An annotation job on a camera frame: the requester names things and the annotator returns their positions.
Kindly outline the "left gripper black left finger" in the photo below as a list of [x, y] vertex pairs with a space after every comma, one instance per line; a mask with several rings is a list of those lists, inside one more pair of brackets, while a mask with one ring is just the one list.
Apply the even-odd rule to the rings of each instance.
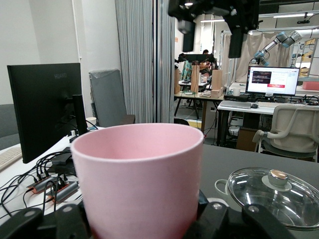
[[62, 206], [44, 215], [40, 208], [18, 212], [0, 226], [2, 239], [91, 239], [84, 208]]

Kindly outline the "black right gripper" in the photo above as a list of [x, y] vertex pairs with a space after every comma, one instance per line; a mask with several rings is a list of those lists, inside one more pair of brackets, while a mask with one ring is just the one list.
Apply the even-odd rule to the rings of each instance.
[[195, 19], [202, 14], [221, 16], [232, 31], [228, 58], [240, 58], [243, 32], [255, 30], [258, 25], [259, 2], [257, 0], [170, 0], [168, 14], [178, 20], [178, 30], [183, 34], [183, 52], [194, 48]]

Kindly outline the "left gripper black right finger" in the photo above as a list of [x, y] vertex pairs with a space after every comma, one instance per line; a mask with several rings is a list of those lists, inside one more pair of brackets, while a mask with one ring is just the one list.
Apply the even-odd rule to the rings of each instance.
[[199, 192], [197, 220], [185, 239], [293, 239], [294, 236], [264, 206], [246, 205], [236, 211]]

